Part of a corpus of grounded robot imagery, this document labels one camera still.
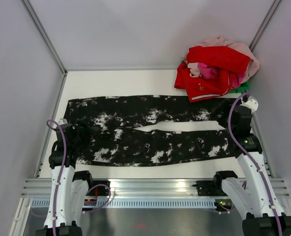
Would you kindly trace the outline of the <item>magenta pink trousers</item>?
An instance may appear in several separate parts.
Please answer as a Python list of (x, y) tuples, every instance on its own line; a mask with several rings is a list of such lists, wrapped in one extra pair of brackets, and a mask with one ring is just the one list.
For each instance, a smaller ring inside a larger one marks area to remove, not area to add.
[(207, 79), (207, 80), (215, 79), (219, 75), (219, 70), (217, 67), (209, 66), (205, 63), (199, 63), (198, 68), (204, 79)]

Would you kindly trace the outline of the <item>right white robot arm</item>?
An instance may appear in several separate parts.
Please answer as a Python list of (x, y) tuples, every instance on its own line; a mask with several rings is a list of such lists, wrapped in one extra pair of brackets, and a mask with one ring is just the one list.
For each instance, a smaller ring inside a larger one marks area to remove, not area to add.
[(242, 218), (246, 236), (289, 236), (291, 216), (284, 212), (265, 168), (263, 149), (251, 133), (252, 113), (258, 103), (240, 98), (224, 100), (213, 112), (220, 126), (233, 141), (234, 156), (243, 170), (246, 182), (240, 185), (234, 171), (218, 171), (212, 182), (216, 194), (226, 194)]

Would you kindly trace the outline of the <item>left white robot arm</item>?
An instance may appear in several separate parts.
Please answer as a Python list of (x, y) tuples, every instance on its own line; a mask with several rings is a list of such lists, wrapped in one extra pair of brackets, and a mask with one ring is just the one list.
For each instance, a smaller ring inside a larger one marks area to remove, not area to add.
[(48, 120), (57, 140), (49, 156), (51, 194), (43, 229), (37, 236), (81, 236), (80, 218), (86, 195), (94, 192), (95, 183), (89, 171), (76, 171), (76, 152), (82, 146), (86, 133), (62, 118)]

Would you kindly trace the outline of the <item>black white-splattered trousers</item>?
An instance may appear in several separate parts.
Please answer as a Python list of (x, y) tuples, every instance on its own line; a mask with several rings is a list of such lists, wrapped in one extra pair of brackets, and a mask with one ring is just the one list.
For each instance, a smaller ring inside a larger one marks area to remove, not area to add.
[(226, 130), (162, 131), (141, 128), (163, 121), (215, 121), (223, 100), (191, 103), (186, 96), (101, 96), (69, 100), (64, 118), (92, 128), (77, 162), (113, 167), (151, 167), (234, 156)]

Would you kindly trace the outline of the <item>red trousers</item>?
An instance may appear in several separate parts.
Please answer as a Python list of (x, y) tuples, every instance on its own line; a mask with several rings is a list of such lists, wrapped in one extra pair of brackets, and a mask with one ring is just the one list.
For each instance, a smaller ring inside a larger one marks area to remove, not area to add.
[(190, 102), (221, 97), (240, 84), (250, 57), (227, 46), (189, 48), (177, 68), (176, 89), (184, 89)]

